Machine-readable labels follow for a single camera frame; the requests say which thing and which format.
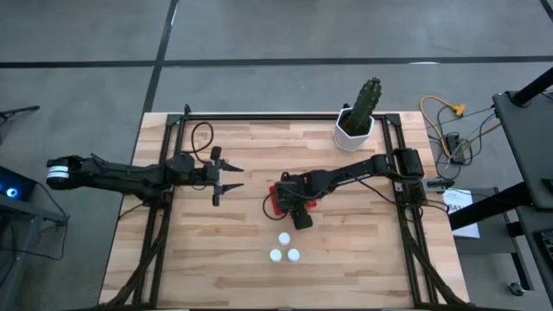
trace cactus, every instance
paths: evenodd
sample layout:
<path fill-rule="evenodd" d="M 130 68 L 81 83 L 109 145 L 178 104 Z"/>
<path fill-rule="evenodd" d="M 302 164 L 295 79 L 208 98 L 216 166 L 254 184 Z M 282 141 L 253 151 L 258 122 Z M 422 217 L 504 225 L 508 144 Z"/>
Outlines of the cactus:
<path fill-rule="evenodd" d="M 370 116 L 382 95 L 379 78 L 372 78 L 363 85 L 352 112 L 344 116 L 341 127 L 349 136 L 366 135 L 371 126 Z"/>

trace white paper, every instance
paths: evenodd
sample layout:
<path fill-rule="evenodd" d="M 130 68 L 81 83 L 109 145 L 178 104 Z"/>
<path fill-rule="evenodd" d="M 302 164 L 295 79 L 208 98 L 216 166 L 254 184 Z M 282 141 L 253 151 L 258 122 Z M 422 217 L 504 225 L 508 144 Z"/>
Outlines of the white paper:
<path fill-rule="evenodd" d="M 449 213 L 455 213 L 473 204 L 473 196 L 469 190 L 448 189 L 443 193 L 443 201 L 449 206 Z M 467 225 L 453 231 L 456 237 L 479 238 L 478 224 Z"/>

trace butcher block tabletop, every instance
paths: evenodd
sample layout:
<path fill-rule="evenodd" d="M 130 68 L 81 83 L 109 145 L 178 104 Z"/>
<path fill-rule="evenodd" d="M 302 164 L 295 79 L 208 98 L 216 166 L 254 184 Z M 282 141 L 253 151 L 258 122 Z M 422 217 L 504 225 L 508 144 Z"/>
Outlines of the butcher block tabletop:
<path fill-rule="evenodd" d="M 424 178 L 436 177 L 423 115 L 397 113 L 407 147 L 417 149 L 421 156 Z M 167 113 L 144 115 L 134 165 L 157 163 L 166 116 Z M 183 149 L 191 149 L 190 134 L 196 124 L 186 122 Z M 334 146 L 333 121 L 211 124 L 212 146 L 222 147 L 221 157 L 244 170 L 223 172 L 221 183 L 245 185 L 223 195 L 218 207 L 212 206 L 211 187 L 204 191 L 191 187 L 175 190 L 157 307 L 412 307 L 397 210 L 375 193 L 357 182 L 337 188 L 309 211 L 313 227 L 300 231 L 294 229 L 290 217 L 274 221 L 262 211 L 269 186 L 279 181 L 283 171 L 301 174 L 314 169 L 332 170 L 385 153 L 380 124 L 374 126 L 369 139 L 353 153 Z M 175 137 L 173 133 L 169 155 L 173 155 Z M 201 126 L 196 131 L 196 146 L 202 146 L 208 139 L 209 129 Z M 208 159 L 210 150 L 200 152 L 199 156 Z M 394 198 L 391 182 L 384 177 L 365 181 Z M 439 194 L 428 196 L 442 199 Z M 126 196 L 121 213 L 139 203 L 137 198 Z M 138 207 L 118 222 L 100 302 L 109 301 L 137 267 L 147 218 L 148 207 Z M 467 301 L 447 215 L 436 208 L 424 207 L 423 226 L 430 261 L 448 286 Z M 278 244 L 281 232 L 291 236 L 288 246 Z M 290 248 L 300 251 L 298 262 L 286 260 Z M 281 263 L 271 262 L 269 253 L 273 249 L 283 252 Z M 423 301 L 428 301 L 422 269 L 418 263 L 416 267 Z M 144 300 L 148 299 L 150 283 L 151 272 L 144 283 Z"/>

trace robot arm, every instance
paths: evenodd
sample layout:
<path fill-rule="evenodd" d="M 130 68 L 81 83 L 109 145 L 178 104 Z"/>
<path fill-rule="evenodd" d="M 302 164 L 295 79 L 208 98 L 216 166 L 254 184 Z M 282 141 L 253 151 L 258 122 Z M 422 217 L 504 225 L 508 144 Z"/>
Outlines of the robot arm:
<path fill-rule="evenodd" d="M 276 207 L 282 213 L 290 213 L 297 230 L 313 225 L 311 216 L 305 208 L 311 200 L 318 200 L 332 193 L 337 187 L 360 181 L 371 176 L 383 176 L 392 181 L 416 184 L 418 197 L 425 200 L 426 196 L 420 180 L 424 176 L 423 165 L 415 149 L 396 149 L 394 159 L 399 167 L 399 173 L 390 169 L 387 155 L 373 155 L 370 159 L 354 163 L 333 171 L 314 170 L 301 175 L 290 175 L 284 172 L 281 180 L 275 183 L 274 197 Z"/>
<path fill-rule="evenodd" d="M 209 186 L 213 187 L 213 205 L 218 206 L 220 195 L 243 185 L 219 184 L 220 170 L 243 171 L 220 159 L 220 153 L 221 147 L 213 147 L 213 163 L 205 162 L 202 168 L 195 168 L 194 158 L 186 153 L 177 154 L 163 164 L 147 167 L 109 163 L 96 155 L 90 158 L 64 156 L 48 160 L 46 183 L 56 190 L 95 187 L 134 194 L 144 203 L 163 200 L 163 194 L 172 186 Z"/>

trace gray floor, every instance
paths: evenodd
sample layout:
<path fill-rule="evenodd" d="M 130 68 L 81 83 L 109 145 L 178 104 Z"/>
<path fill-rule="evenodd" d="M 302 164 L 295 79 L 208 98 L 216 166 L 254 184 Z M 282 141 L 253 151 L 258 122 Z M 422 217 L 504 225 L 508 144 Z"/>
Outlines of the gray floor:
<path fill-rule="evenodd" d="M 153 60 L 168 3 L 0 0 L 0 61 Z M 547 55 L 552 30 L 538 0 L 181 0 L 167 59 Z M 185 103 L 195 111 L 335 111 L 379 76 L 381 111 L 416 111 L 418 99 L 433 94 L 467 104 L 470 113 L 551 65 L 165 68 L 153 111 L 181 111 Z M 150 75 L 151 68 L 0 69 L 0 110 L 41 106 L 2 128 L 2 165 L 44 181 L 46 160 L 56 156 L 95 152 L 129 162 Z M 427 107 L 435 116 L 440 105 Z M 467 135 L 485 117 L 444 127 Z M 484 138 L 457 181 L 499 188 L 521 181 L 502 130 Z M 99 296 L 121 196 L 78 189 L 54 197 L 72 215 L 66 255 L 33 259 L 21 310 L 83 308 Z M 56 252 L 60 238 L 45 235 L 39 251 Z M 505 289 L 516 281 L 507 255 L 463 256 L 461 264 L 472 302 L 551 309 L 532 264 L 537 290 L 524 297 Z"/>

